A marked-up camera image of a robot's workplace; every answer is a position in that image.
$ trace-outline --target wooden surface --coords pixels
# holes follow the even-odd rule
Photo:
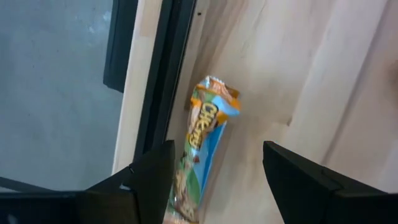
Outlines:
[[[386,0],[337,1],[283,145],[323,162],[376,33]]]
[[[203,223],[283,223],[262,167],[262,142],[306,146],[302,154],[323,160],[327,144],[322,151],[317,146],[320,139],[334,139],[385,3],[210,0],[190,84],[179,87],[177,96],[186,98],[201,78],[215,75],[241,90],[242,112],[229,122],[217,152]],[[306,112],[323,122],[328,102],[336,108],[326,126],[312,124]],[[178,116],[168,134],[177,145],[186,131],[182,107],[173,110]],[[298,141],[313,133],[313,141]]]
[[[398,1],[391,1],[325,165],[398,192]]]
[[[162,0],[139,0],[124,86],[112,173],[128,166],[136,146],[142,104]]]

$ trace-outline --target gray floor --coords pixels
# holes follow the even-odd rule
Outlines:
[[[0,1],[0,176],[72,190],[110,175],[122,102],[102,84],[111,7]]]

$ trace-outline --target black metal frame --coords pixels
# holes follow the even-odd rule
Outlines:
[[[52,190],[20,181],[0,177],[0,187],[16,192],[50,192]]]
[[[166,138],[196,0],[163,0],[134,160]]]
[[[264,142],[263,157],[285,223],[398,223],[398,194],[341,175],[274,142]]]
[[[138,0],[113,0],[103,83],[124,92]]]
[[[174,158],[166,141],[87,190],[0,193],[0,223],[162,223]]]

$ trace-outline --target black rubber strip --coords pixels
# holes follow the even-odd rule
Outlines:
[[[113,0],[103,83],[124,92],[138,0]]]
[[[16,180],[11,180],[5,177],[0,177],[0,187],[4,187],[6,189],[15,190],[16,192],[51,192],[53,190],[46,189],[43,187],[38,187],[36,185],[27,184],[23,182],[19,182]]]
[[[166,138],[196,0],[163,0],[134,160]]]

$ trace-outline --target chewy granola bar wrapper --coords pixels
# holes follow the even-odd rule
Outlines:
[[[188,132],[164,223],[198,223],[213,156],[229,117],[237,116],[239,92],[221,80],[206,77],[194,89]]]

